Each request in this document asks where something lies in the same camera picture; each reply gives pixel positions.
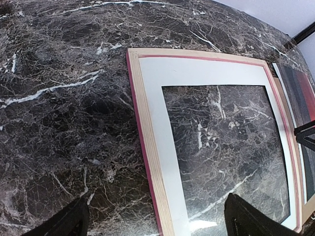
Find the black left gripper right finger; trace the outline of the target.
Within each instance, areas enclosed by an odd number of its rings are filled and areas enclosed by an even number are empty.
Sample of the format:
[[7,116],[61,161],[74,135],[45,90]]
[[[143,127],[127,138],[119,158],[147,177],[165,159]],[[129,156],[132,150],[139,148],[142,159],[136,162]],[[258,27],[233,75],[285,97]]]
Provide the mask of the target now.
[[268,218],[236,194],[228,194],[224,217],[229,236],[298,236],[299,234]]

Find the light wooden picture frame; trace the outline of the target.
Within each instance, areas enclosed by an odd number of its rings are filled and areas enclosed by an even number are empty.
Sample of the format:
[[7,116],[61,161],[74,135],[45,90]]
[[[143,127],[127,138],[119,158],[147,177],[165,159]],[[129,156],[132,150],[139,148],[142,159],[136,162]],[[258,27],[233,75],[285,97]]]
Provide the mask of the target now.
[[301,203],[288,120],[267,63],[231,54],[130,48],[126,53],[138,131],[157,224],[162,236],[188,236],[190,224],[163,86],[264,86],[279,128],[287,170],[290,216],[283,225],[302,229]]

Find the white mat board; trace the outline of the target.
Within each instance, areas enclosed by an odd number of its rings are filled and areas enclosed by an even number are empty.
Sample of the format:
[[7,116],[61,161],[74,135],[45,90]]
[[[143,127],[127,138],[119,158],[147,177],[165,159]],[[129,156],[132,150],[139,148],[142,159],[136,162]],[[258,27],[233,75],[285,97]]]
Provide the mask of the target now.
[[294,154],[268,67],[146,57],[140,68],[175,235],[226,235],[229,194],[297,229]]

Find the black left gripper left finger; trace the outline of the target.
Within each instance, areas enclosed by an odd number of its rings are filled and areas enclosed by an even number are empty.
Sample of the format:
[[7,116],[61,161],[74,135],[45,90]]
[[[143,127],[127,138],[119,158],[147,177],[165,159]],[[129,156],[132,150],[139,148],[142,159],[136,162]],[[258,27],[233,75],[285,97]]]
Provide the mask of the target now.
[[88,224],[87,199],[80,197],[24,236],[86,236]]

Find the red and grey photo print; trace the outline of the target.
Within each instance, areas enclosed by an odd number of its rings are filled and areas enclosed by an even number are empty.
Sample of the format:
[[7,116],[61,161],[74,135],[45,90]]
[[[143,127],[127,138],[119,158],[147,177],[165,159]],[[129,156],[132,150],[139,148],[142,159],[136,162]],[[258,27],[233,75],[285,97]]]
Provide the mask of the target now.
[[[273,63],[293,121],[298,128],[315,119],[315,91],[307,74],[289,66]],[[298,144],[302,164],[304,203],[315,195],[315,152]]]

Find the brown cardboard backing board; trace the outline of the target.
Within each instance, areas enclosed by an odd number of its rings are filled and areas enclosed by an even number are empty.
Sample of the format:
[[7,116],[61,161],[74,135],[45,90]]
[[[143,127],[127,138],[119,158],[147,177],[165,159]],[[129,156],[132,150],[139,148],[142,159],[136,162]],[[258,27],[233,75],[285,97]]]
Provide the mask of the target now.
[[299,187],[298,192],[299,192],[299,196],[300,196],[299,202],[301,203],[301,217],[302,217],[302,223],[301,224],[303,225],[312,216],[312,214],[315,210],[315,198],[312,197],[308,203],[305,202],[306,194],[305,194],[305,189],[304,189],[304,185],[305,185],[304,159],[303,159],[303,155],[302,155],[301,145],[296,142],[296,138],[295,138],[294,133],[293,133],[295,120],[293,119],[293,116],[290,112],[290,104],[287,102],[285,92],[282,88],[280,79],[277,77],[274,77],[273,79],[276,83],[282,104],[284,106],[285,116],[288,120],[289,137],[293,143],[293,154],[294,154],[293,159],[295,160],[296,166],[297,166],[297,170],[296,170],[295,175],[297,177],[297,183],[298,183],[298,187]]

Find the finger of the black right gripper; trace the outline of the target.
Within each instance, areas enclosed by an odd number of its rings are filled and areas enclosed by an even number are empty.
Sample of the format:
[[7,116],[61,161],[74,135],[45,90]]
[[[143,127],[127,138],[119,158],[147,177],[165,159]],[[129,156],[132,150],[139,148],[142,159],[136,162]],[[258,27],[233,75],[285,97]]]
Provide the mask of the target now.
[[311,138],[311,135],[315,133],[315,121],[310,121],[304,125],[294,128],[294,135],[296,142],[307,147],[314,148],[315,140]]

